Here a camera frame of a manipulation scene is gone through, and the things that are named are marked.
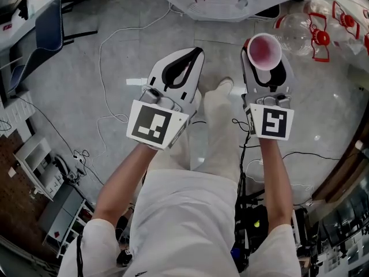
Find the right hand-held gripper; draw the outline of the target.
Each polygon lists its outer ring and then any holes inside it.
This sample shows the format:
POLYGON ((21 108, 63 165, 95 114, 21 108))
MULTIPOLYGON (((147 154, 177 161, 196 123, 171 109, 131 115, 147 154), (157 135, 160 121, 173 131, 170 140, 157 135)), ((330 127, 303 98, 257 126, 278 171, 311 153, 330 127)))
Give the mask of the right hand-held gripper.
POLYGON ((250 135, 259 139, 288 140, 294 116, 294 111, 290 108, 291 95, 279 93, 260 96, 250 92, 268 89, 269 81, 271 92, 291 92, 294 84, 291 64, 282 55, 280 63, 271 71, 256 68, 247 55, 249 41, 250 39, 245 41, 240 59, 247 91, 242 95, 243 109, 250 135))

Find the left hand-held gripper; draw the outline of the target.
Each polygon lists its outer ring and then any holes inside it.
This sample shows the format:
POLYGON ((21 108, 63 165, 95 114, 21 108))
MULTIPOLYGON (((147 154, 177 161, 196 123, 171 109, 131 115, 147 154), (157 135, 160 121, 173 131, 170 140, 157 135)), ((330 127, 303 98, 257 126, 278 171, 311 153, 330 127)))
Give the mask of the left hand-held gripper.
POLYGON ((134 100, 126 136, 154 149, 172 148, 197 113, 197 88, 205 53, 178 50, 157 61, 139 100, 134 100))

